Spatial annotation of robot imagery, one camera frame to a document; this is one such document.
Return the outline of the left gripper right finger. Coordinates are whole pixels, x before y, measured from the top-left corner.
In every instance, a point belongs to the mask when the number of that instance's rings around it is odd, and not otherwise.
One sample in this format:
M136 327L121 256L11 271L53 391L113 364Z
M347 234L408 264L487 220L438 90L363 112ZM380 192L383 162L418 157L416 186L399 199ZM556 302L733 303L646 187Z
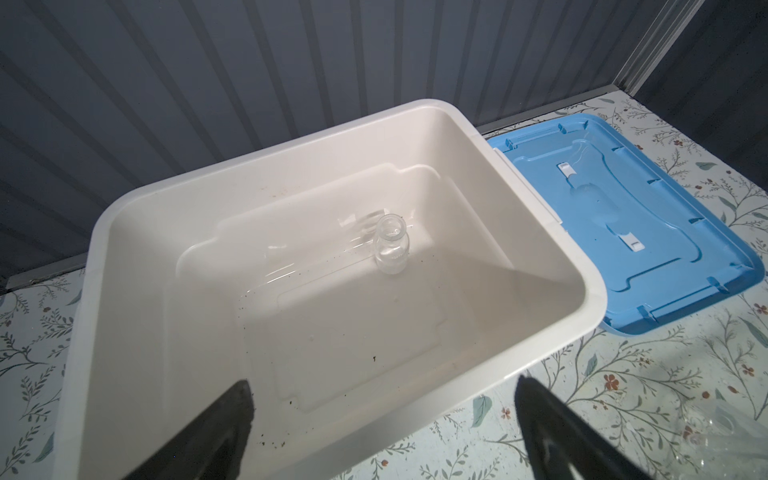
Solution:
M518 378L515 410L536 479L647 479L538 380Z

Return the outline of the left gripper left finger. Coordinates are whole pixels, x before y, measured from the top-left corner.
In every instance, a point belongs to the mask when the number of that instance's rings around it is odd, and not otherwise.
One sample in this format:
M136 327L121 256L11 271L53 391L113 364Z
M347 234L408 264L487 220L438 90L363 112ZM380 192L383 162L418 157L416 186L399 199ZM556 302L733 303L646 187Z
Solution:
M235 479L254 419L246 380L235 382L129 479Z

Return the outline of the white plastic storage bin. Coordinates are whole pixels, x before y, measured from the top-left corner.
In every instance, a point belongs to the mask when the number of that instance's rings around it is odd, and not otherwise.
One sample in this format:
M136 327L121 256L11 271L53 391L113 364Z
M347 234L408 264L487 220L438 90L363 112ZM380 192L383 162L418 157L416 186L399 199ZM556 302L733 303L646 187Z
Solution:
M379 270L402 217L405 269ZM235 382L241 474L327 479L595 328L597 268L453 105L413 101L136 189L91 236L57 479L120 479Z

